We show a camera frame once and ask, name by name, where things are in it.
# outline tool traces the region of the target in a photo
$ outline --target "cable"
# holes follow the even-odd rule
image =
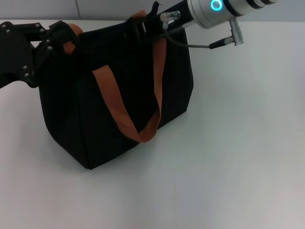
[[[178,42],[176,40],[174,40],[168,33],[168,31],[166,29],[163,29],[164,35],[166,36],[166,38],[173,43],[174,45],[178,45],[184,48],[203,48],[203,49],[209,49],[210,46],[209,45],[193,45],[193,44],[184,44],[181,42]]]

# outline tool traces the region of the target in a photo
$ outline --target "white wall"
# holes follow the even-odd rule
[[[159,0],[160,11],[181,0]],[[3,0],[1,19],[124,20],[139,10],[149,12],[154,0]],[[275,5],[241,17],[242,21],[305,21],[304,0],[278,0]]]
[[[187,113],[92,171],[51,138],[37,89],[1,89],[0,228],[305,228],[305,23],[240,26],[244,45],[190,50]],[[187,29],[194,44],[229,33]]]

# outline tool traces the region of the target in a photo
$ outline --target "bag handle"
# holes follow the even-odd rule
[[[148,121],[146,127],[139,133],[127,113],[119,87],[110,67],[106,65],[93,71],[106,106],[119,130],[122,134],[137,142],[148,142],[157,132],[162,110],[162,83],[165,59],[166,39],[162,38],[153,43],[154,94],[157,99],[158,109]]]

